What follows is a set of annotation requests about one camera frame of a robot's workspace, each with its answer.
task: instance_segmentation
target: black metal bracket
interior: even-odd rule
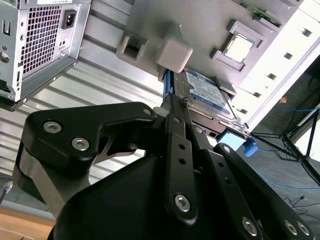
[[[225,144],[212,148],[179,97],[169,94],[162,107],[168,115],[133,102],[38,111],[27,118],[16,161],[29,180],[20,184],[25,188],[31,184],[26,176],[41,181],[32,163],[46,181],[50,171],[50,187],[59,182],[54,192],[64,197],[61,180],[75,184],[94,163],[146,151],[65,198],[52,239],[313,239],[306,223],[239,155]],[[48,130],[48,122],[59,127]],[[86,140],[86,148],[76,148],[76,138]],[[36,185],[43,199],[54,197]]]
[[[318,115],[319,115],[320,109],[316,110],[300,127],[295,128],[293,131],[286,133],[284,135],[282,134],[270,134],[270,133],[260,133],[260,132],[252,132],[251,135],[255,138],[260,140],[261,142],[277,149],[278,151],[286,154],[286,156],[292,157],[294,160],[291,159],[285,159],[281,158],[285,161],[291,161],[291,162],[298,162],[300,163],[304,170],[308,173],[308,175],[320,186],[320,172],[312,165],[310,162],[310,152],[311,147],[315,135],[316,125],[318,121]],[[306,154],[302,154],[300,150],[294,145],[294,143],[291,141],[291,137],[305,124],[312,121],[312,127],[308,142],[308,147],[306,150]],[[283,142],[283,145],[285,146],[285,149],[267,141],[264,138],[271,138],[271,139],[281,139]]]

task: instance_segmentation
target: power supply unit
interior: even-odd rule
[[[14,111],[77,63],[91,0],[0,0],[0,108]]]

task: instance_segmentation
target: ventilation holes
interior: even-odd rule
[[[272,79],[272,80],[275,80],[277,76],[272,74],[272,73],[269,73],[267,77]]]
[[[286,59],[291,59],[293,56],[290,54],[290,53],[286,53],[285,55],[284,55],[284,57],[286,58]]]
[[[23,74],[36,70],[52,60],[60,16],[59,6],[29,9],[26,43],[21,52]]]

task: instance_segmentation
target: metal panel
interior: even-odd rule
[[[132,5],[124,0],[94,0],[79,63],[15,112],[0,109],[0,172],[12,174],[27,116],[35,111],[126,102],[150,107],[162,103],[158,79],[119,60],[115,49]],[[144,151],[100,162],[90,171],[94,183],[141,158]]]

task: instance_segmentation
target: gray metal surface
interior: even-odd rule
[[[298,8],[297,6],[289,8],[282,1],[251,0],[248,2],[259,9],[269,10],[283,25]],[[260,48],[251,50],[244,60],[246,67],[241,72],[209,56],[213,48],[221,49],[225,44],[230,35],[227,28],[231,20],[241,22],[266,38]],[[140,59],[130,63],[158,76],[161,70],[155,56],[172,22],[181,25],[184,40],[193,47],[186,67],[210,78],[217,76],[234,84],[235,88],[240,85],[280,31],[270,30],[253,20],[253,14],[250,11],[232,0],[136,0],[125,30],[126,33],[133,32],[146,39],[147,43]],[[126,59],[120,52],[117,52],[117,55],[121,59]]]
[[[30,0],[25,7],[17,9],[0,0],[1,21],[9,31],[0,33],[0,52],[9,56],[8,62],[0,59],[0,79],[10,91],[0,90],[0,96],[17,102],[30,93],[30,86],[33,91],[50,80],[40,73],[46,66],[58,74],[60,67],[69,66],[65,59],[78,58],[90,3],[55,4],[54,0]],[[62,29],[65,11],[69,10],[76,11],[74,25]],[[31,85],[26,83],[30,79],[34,82]]]
[[[32,179],[55,218],[72,196],[91,185],[89,174],[77,179],[62,177],[29,155],[25,149],[22,150],[19,167],[27,177]]]
[[[123,31],[119,27],[126,24],[123,20],[128,19],[132,5],[123,0],[94,0],[93,4],[103,8],[92,10],[89,15],[79,63],[17,111],[0,109],[1,173],[12,175],[24,123],[30,113],[134,101],[143,102],[151,108],[161,105],[163,84],[156,77],[119,60],[115,55]],[[131,156],[100,162],[92,166],[89,181],[96,182],[118,171],[143,154],[144,151],[138,150]]]

